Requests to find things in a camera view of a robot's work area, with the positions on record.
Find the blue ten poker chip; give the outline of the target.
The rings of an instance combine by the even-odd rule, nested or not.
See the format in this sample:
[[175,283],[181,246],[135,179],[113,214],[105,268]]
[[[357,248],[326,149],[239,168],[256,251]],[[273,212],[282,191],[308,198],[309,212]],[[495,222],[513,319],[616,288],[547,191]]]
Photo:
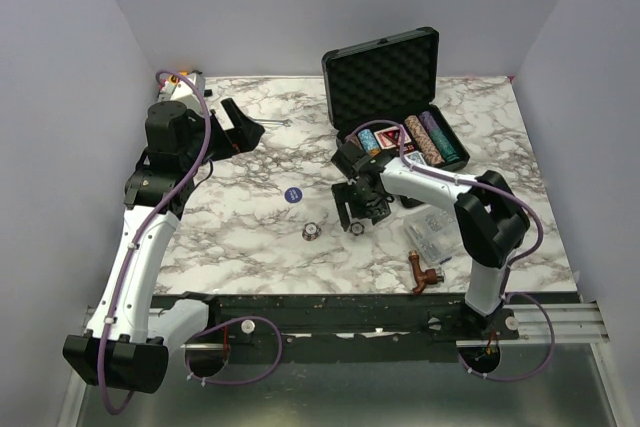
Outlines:
[[316,223],[309,222],[304,225],[302,230],[302,238],[305,241],[316,240],[320,235],[321,235],[321,229]]
[[360,236],[364,233],[364,231],[365,231],[365,227],[360,222],[353,222],[349,226],[349,232],[354,236]]

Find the blue small blind button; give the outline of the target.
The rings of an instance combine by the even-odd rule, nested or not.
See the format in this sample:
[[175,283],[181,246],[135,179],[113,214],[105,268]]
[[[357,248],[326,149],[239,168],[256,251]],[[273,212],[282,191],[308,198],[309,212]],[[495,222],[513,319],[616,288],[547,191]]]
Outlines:
[[302,190],[298,187],[289,187],[284,192],[284,199],[291,204],[296,204],[303,199]]

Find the black triangular all-in button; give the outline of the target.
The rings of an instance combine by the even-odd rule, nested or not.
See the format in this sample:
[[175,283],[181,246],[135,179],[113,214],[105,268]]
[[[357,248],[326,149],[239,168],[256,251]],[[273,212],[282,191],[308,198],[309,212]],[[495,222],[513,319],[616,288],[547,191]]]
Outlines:
[[397,127],[390,127],[378,132],[384,142],[389,145],[398,145],[400,143],[401,129]]

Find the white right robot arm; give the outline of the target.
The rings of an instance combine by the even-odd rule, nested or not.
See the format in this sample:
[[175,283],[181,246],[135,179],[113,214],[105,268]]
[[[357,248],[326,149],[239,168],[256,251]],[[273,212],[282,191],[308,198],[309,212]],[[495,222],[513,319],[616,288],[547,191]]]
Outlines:
[[481,176],[455,175],[383,151],[371,156],[351,142],[331,158],[346,180],[331,187],[341,227],[354,220],[377,224],[390,213],[393,197],[404,196],[454,216],[461,240],[472,259],[466,309],[460,326],[480,339],[496,327],[495,312],[503,304],[508,261],[521,246],[530,220],[504,178],[495,171]]

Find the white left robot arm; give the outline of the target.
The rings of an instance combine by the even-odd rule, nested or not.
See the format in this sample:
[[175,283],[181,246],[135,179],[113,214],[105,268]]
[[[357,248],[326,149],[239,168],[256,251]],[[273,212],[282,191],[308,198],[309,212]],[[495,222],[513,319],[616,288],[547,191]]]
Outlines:
[[181,342],[193,335],[209,342],[221,332],[220,315],[189,296],[150,316],[161,262],[195,190],[194,174],[210,161],[253,151],[265,132],[233,99],[221,105],[229,129],[180,101],[158,102],[147,111],[147,145],[125,184],[124,224],[111,274],[84,332],[67,336],[62,350],[89,385],[154,393]]

